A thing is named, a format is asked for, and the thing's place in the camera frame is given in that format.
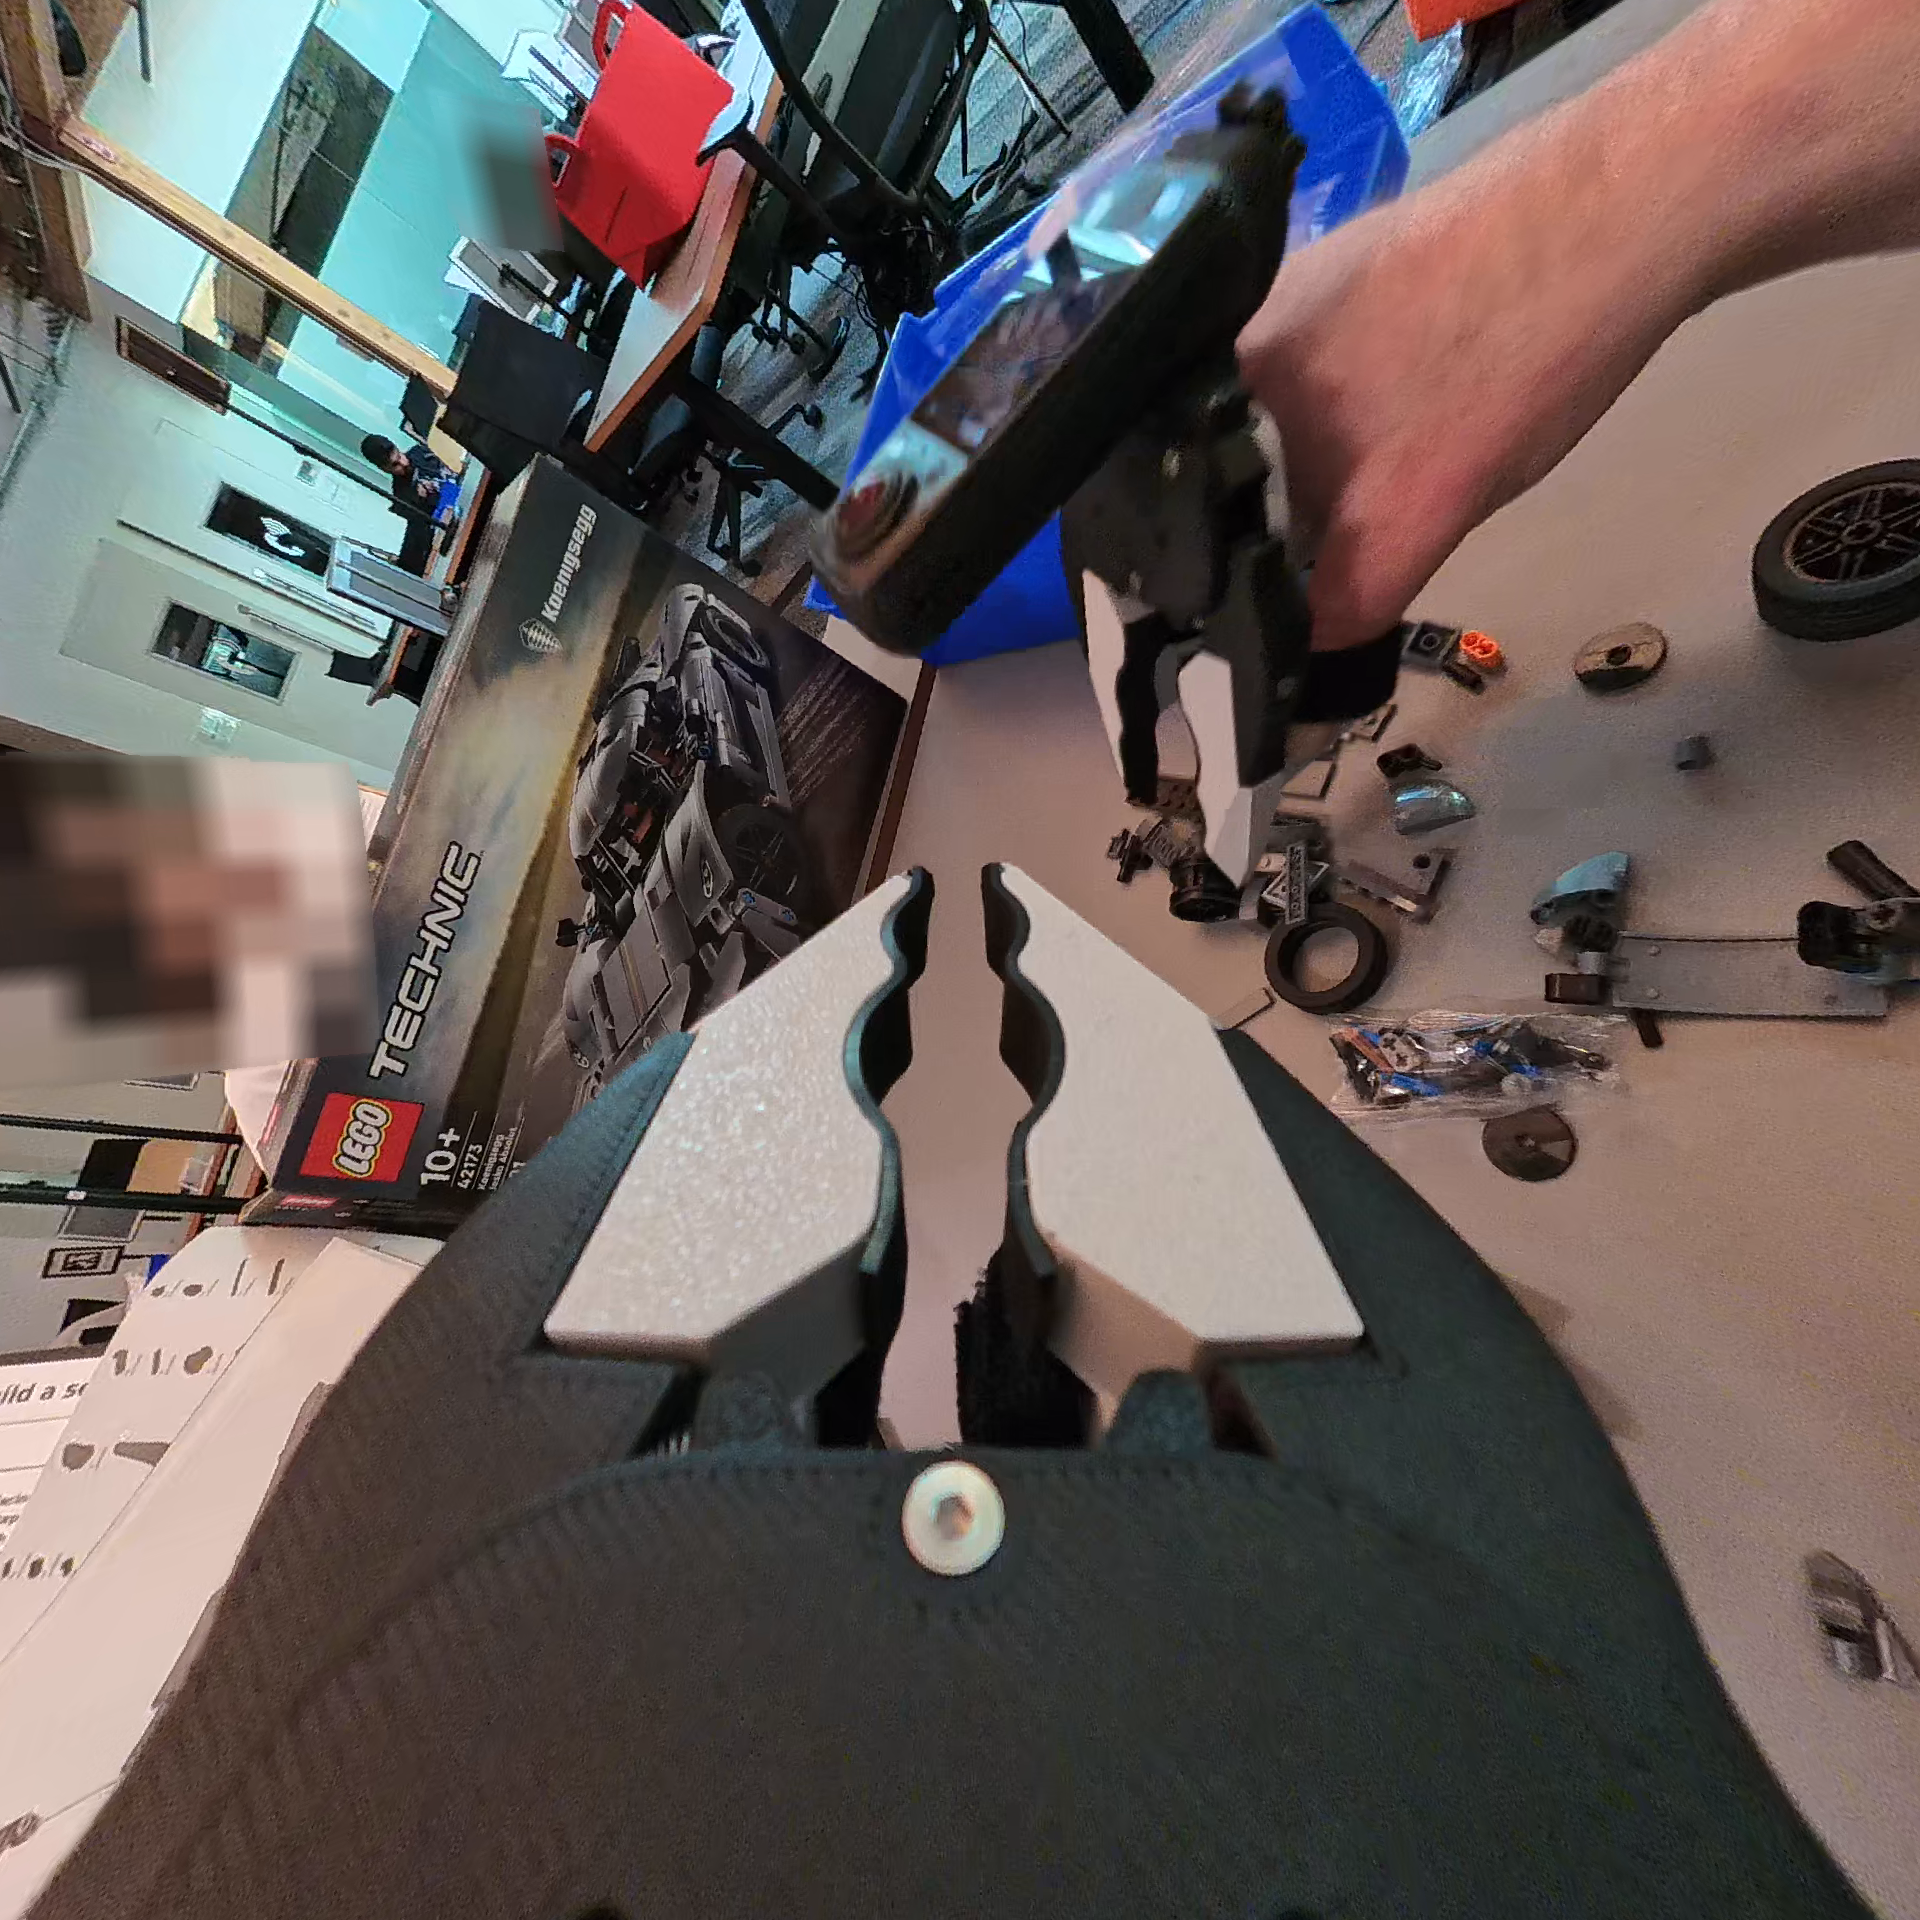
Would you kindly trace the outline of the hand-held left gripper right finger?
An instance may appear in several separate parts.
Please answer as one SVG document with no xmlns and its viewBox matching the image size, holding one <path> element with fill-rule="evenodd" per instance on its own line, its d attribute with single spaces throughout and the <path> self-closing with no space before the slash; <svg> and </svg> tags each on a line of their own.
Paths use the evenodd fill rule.
<svg viewBox="0 0 1920 1920">
<path fill-rule="evenodd" d="M 1087 1438 L 1142 1377 L 1356 1353 L 1359 1310 L 1215 1024 L 1011 862 L 981 907 L 1027 1112 L 979 1284 L 979 1435 Z"/>
</svg>

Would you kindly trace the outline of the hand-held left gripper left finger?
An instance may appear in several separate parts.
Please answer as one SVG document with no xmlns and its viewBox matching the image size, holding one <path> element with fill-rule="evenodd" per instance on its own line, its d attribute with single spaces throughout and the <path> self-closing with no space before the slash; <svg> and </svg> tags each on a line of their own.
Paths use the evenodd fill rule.
<svg viewBox="0 0 1920 1920">
<path fill-rule="evenodd" d="M 930 907 L 907 870 L 699 1023 L 543 1320 L 560 1353 L 758 1377 L 819 1444 L 878 1444 L 904 1306 L 883 1104 Z"/>
</svg>

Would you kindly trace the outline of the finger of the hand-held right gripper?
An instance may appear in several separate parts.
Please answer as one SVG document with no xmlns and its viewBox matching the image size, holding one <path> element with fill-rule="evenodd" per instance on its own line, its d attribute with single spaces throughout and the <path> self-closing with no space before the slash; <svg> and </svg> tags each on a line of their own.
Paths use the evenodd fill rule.
<svg viewBox="0 0 1920 1920">
<path fill-rule="evenodd" d="M 1181 696 L 1196 640 L 1106 583 L 1082 583 L 1078 596 L 1087 675 L 1124 798 L 1159 810 L 1163 783 L 1197 774 Z"/>
<path fill-rule="evenodd" d="M 1255 870 L 1286 780 L 1309 762 L 1309 730 L 1283 736 L 1275 774 L 1240 774 L 1232 670 L 1212 651 L 1192 651 L 1174 678 L 1180 713 L 1196 755 L 1192 786 L 1205 820 L 1205 854 L 1228 880 L 1244 884 Z"/>
</svg>

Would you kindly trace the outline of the person's right forearm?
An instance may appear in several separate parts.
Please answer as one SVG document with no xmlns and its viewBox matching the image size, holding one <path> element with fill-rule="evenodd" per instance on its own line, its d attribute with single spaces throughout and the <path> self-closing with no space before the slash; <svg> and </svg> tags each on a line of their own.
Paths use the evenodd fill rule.
<svg viewBox="0 0 1920 1920">
<path fill-rule="evenodd" d="M 1916 251 L 1916 14 L 1703 6 L 1488 148 L 1523 382 L 1605 410 L 1708 307 Z"/>
</svg>

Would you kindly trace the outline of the pile of lego parts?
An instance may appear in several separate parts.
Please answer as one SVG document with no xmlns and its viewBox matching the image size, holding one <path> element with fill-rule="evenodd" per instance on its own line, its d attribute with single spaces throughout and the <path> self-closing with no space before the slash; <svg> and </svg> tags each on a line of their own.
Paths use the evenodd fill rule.
<svg viewBox="0 0 1920 1920">
<path fill-rule="evenodd" d="M 1402 657 L 1404 666 L 1430 670 L 1468 692 L 1484 692 L 1504 673 L 1504 649 L 1492 635 L 1424 617 L 1402 625 Z M 1388 726 L 1396 716 L 1399 704 L 1388 703 L 1362 721 L 1344 726 L 1318 760 L 1309 760 L 1293 780 L 1286 780 L 1279 794 L 1285 804 L 1275 807 L 1264 851 L 1250 879 L 1240 884 L 1238 923 L 1301 926 L 1314 907 L 1330 904 L 1335 896 L 1356 896 L 1370 905 L 1384 905 L 1411 921 L 1429 921 L 1452 854 L 1444 849 L 1414 851 L 1404 873 L 1379 871 L 1379 866 L 1366 866 L 1356 858 L 1338 858 L 1332 833 L 1320 812 L 1301 812 L 1286 804 L 1327 800 L 1344 750 L 1382 745 Z M 1388 786 L 1396 794 L 1405 794 L 1442 770 L 1435 756 L 1411 743 L 1382 753 L 1379 766 Z M 1138 818 L 1120 827 L 1108 843 L 1108 859 L 1115 865 L 1120 884 L 1150 870 L 1167 876 L 1172 859 L 1192 854 L 1205 856 L 1205 820 L 1192 778 L 1163 783 L 1159 810 L 1136 807 Z"/>
</svg>

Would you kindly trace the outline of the lego car set box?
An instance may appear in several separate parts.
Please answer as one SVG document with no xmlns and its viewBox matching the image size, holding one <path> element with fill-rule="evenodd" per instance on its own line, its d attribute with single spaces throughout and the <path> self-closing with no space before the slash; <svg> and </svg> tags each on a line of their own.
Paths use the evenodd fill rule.
<svg viewBox="0 0 1920 1920">
<path fill-rule="evenodd" d="M 858 902 L 907 718 L 535 457 L 373 834 L 373 1043 L 288 1071 L 246 1225 L 451 1235 Z"/>
</svg>

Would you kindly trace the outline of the grey lego chassis assembly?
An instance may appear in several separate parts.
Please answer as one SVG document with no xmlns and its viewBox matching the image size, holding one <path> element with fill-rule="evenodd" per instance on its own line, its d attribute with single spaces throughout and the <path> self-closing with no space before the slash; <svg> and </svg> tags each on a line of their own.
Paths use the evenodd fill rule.
<svg viewBox="0 0 1920 1920">
<path fill-rule="evenodd" d="M 1648 1040 L 1664 1017 L 1866 1024 L 1888 1017 L 1917 978 L 1917 892 L 1867 843 L 1827 854 L 1858 896 L 1810 902 L 1788 936 L 1680 936 L 1624 923 L 1629 858 L 1605 854 L 1556 876 L 1530 904 L 1536 943 L 1556 956 L 1543 998 L 1629 1017 Z"/>
</svg>

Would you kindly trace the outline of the lego wheel with tire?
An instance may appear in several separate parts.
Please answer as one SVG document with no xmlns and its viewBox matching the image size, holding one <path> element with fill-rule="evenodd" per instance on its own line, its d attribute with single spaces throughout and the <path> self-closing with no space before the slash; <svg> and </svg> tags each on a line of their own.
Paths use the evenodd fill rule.
<svg viewBox="0 0 1920 1920">
<path fill-rule="evenodd" d="M 1842 471 L 1790 502 L 1751 555 L 1759 622 L 1838 642 L 1917 620 L 1917 462 Z"/>
</svg>

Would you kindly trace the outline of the silver lego panel piece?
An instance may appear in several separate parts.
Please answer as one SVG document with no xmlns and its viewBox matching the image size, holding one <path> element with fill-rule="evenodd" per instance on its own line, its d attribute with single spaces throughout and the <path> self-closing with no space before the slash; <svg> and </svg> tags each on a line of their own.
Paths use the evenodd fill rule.
<svg viewBox="0 0 1920 1920">
<path fill-rule="evenodd" d="M 1830 1666 L 1851 1684 L 1917 1690 L 1917 1662 L 1869 1579 L 1832 1553 L 1807 1553 L 1807 1606 Z"/>
</svg>

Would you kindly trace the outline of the person's right hand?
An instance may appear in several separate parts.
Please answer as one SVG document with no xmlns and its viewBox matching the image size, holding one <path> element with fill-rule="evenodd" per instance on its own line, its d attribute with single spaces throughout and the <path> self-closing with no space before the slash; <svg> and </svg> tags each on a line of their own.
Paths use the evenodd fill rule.
<svg viewBox="0 0 1920 1920">
<path fill-rule="evenodd" d="M 1632 235 L 1515 185 L 1439 183 L 1290 259 L 1236 369 L 1279 435 L 1311 649 L 1396 628 L 1605 414 L 1662 323 Z"/>
</svg>

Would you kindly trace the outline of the blue plastic bin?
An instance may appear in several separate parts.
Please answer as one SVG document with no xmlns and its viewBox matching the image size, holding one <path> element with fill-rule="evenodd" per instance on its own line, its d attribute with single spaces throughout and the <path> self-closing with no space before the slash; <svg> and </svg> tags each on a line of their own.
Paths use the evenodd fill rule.
<svg viewBox="0 0 1920 1920">
<path fill-rule="evenodd" d="M 1220 22 L 1196 50 L 1230 52 L 1279 19 Z M 930 329 L 944 280 L 930 314 L 901 323 L 819 518 L 820 606 L 938 666 L 1068 640 L 1064 502 L 1187 377 L 1232 372 L 1240 328 L 1307 247 L 1286 240 L 1302 155 L 1285 99 L 1238 90 L 1166 155 L 1199 192 L 1146 268 L 1070 287 L 1053 259 L 1044 294 L 1004 304 L 956 355 Z"/>
</svg>

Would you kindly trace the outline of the clear bag of small parts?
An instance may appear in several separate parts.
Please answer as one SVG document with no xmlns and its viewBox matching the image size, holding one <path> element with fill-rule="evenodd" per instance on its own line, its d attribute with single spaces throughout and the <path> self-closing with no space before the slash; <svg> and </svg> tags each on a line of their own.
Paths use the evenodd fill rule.
<svg viewBox="0 0 1920 1920">
<path fill-rule="evenodd" d="M 1494 1119 L 1611 1088 L 1621 1015 L 1422 1012 L 1332 1023 L 1330 1107 L 1349 1120 Z"/>
</svg>

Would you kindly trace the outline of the black office chair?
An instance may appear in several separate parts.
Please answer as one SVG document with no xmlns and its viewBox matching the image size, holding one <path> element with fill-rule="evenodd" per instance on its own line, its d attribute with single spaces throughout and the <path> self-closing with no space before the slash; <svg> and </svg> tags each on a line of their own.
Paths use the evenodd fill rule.
<svg viewBox="0 0 1920 1920">
<path fill-rule="evenodd" d="M 628 435 L 628 451 L 614 462 L 628 486 L 631 512 L 653 529 L 664 529 L 677 498 L 698 502 L 701 476 L 709 474 L 712 498 L 707 550 L 752 582 L 760 563 L 747 553 L 747 498 L 780 487 L 811 510 L 824 510 L 838 483 L 783 436 L 795 420 L 824 425 L 822 408 L 800 400 L 772 423 L 750 416 L 723 393 L 727 345 L 730 331 L 712 321 L 695 331 L 693 344 L 677 352 L 648 392 Z"/>
<path fill-rule="evenodd" d="M 1071 139 L 1004 40 L 997 6 L 743 2 L 720 6 L 718 25 L 739 52 L 763 56 L 776 84 L 767 136 L 739 107 L 707 142 L 752 176 L 744 294 L 727 308 L 811 379 L 834 371 L 851 315 L 819 331 L 798 276 L 838 266 L 887 351 L 951 273 L 1044 201 L 1044 146 Z"/>
</svg>

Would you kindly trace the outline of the wooden edged desk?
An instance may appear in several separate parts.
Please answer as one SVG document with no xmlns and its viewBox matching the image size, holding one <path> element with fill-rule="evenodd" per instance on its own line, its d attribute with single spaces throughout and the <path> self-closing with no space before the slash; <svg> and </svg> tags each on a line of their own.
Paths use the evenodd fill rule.
<svg viewBox="0 0 1920 1920">
<path fill-rule="evenodd" d="M 733 87 L 733 104 L 711 128 L 718 136 L 765 137 L 776 120 L 782 84 L 750 28 L 740 28 L 720 72 Z M 693 223 L 658 274 L 635 294 L 618 335 L 608 377 L 583 433 L 588 451 L 612 449 L 622 428 L 712 319 L 755 187 L 757 175 L 743 151 L 716 146 Z"/>
</svg>

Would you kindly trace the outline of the red chair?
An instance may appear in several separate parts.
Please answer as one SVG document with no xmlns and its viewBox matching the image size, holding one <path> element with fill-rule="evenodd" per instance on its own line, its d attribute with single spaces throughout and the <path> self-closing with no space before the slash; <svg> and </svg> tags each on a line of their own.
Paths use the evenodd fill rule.
<svg viewBox="0 0 1920 1920">
<path fill-rule="evenodd" d="M 623 2 L 597 7 L 591 62 L 581 126 L 543 137 L 552 200 L 567 231 L 644 287 L 698 215 L 712 167 L 701 151 L 733 90 L 691 44 Z"/>
</svg>

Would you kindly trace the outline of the black monitor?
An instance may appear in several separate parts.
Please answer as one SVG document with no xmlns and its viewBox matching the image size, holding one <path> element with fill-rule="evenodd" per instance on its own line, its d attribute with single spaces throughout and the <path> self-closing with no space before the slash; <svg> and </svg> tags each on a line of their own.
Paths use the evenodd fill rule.
<svg viewBox="0 0 1920 1920">
<path fill-rule="evenodd" d="M 477 303 L 439 431 L 510 486 L 535 457 L 560 457 L 576 416 L 591 410 L 608 362 Z"/>
</svg>

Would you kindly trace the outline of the white printed cardboard box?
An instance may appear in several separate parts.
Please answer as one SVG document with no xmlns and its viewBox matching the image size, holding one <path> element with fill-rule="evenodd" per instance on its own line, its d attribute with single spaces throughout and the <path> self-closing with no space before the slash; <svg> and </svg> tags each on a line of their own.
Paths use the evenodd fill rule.
<svg viewBox="0 0 1920 1920">
<path fill-rule="evenodd" d="M 212 1230 L 133 1300 L 5 1545 L 5 1915 L 106 1809 L 296 1440 L 439 1248 Z"/>
</svg>

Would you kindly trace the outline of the printed paper sheet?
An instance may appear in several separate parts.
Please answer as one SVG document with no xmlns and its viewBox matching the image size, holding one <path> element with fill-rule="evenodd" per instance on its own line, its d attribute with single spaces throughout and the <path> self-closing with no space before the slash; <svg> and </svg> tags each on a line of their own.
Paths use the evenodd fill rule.
<svg viewBox="0 0 1920 1920">
<path fill-rule="evenodd" d="M 103 1545 L 125 1496 L 110 1346 L 5 1364 L 5 1606 L 43 1607 Z"/>
</svg>

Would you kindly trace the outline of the wooden railing beam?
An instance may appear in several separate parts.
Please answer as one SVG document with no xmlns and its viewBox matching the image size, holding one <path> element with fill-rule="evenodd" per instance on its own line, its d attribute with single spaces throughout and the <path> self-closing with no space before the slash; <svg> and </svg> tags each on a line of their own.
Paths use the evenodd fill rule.
<svg viewBox="0 0 1920 1920">
<path fill-rule="evenodd" d="M 149 163 L 110 142 L 84 120 L 69 115 L 55 130 L 55 151 L 79 167 L 86 180 L 237 271 L 259 288 L 323 326 L 339 344 L 400 377 L 419 379 L 435 400 L 445 400 L 454 372 L 431 352 L 328 291 L 312 273 L 277 255 L 263 238 L 197 201 Z"/>
</svg>

